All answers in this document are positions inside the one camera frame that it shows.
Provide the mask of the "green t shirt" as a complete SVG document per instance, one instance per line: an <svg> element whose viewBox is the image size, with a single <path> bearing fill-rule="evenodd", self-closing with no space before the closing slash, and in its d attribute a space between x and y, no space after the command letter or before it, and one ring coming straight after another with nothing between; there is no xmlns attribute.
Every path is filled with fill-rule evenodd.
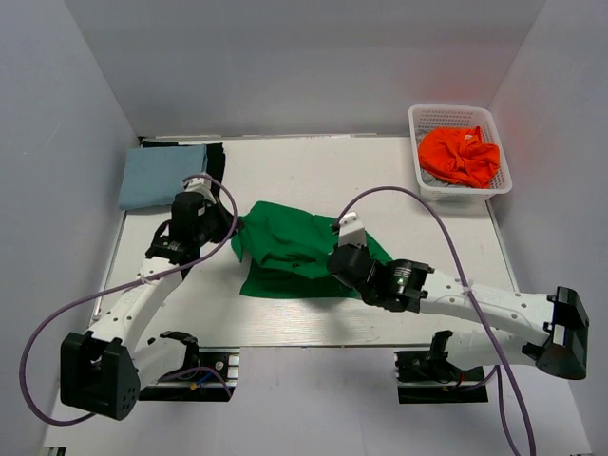
<svg viewBox="0 0 608 456"><path fill-rule="evenodd" d="M231 239L237 259L251 259L239 293L268 299L354 298L327 269L337 242L330 217L258 201L238 219Z"/></svg>

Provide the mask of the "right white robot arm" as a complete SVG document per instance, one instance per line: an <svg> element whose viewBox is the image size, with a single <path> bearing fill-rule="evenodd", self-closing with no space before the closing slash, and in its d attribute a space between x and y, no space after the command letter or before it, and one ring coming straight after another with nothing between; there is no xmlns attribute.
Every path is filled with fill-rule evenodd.
<svg viewBox="0 0 608 456"><path fill-rule="evenodd" d="M589 317L579 294L520 294L464 285L426 263L383 263L366 247L338 246L328 271L373 307L393 313L439 314L479 323L485 331L434 334L426 364L438 377L507 360L566 380L587 375Z"/></svg>

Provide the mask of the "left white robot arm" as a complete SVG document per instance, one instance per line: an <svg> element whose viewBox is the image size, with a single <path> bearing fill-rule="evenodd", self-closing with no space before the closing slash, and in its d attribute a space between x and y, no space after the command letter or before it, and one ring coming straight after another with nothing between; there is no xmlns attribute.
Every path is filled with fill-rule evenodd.
<svg viewBox="0 0 608 456"><path fill-rule="evenodd" d="M69 407L117 421L134 408L142 390L200 370L198 339L167 330L143 338L164 301L182 284L201 248L234 234L234 215L219 197L181 192L171 217L145 251L140 277L85 333L70 333L60 349L60 399Z"/></svg>

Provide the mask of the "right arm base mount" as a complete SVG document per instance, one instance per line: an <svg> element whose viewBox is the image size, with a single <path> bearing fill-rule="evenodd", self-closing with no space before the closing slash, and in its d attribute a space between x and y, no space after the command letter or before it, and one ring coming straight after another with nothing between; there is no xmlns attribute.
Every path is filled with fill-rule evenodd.
<svg viewBox="0 0 608 456"><path fill-rule="evenodd" d="M447 361L451 331L437 332L426 350L394 353L400 405L457 405L488 402L489 377L482 367L461 370Z"/></svg>

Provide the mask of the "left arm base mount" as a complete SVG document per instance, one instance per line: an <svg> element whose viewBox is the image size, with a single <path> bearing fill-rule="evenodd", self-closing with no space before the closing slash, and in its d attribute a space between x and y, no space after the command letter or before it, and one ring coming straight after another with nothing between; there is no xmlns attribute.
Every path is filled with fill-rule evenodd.
<svg viewBox="0 0 608 456"><path fill-rule="evenodd" d="M166 403L227 403L238 382L240 350L199 349L194 364L140 392L139 400Z"/></svg>

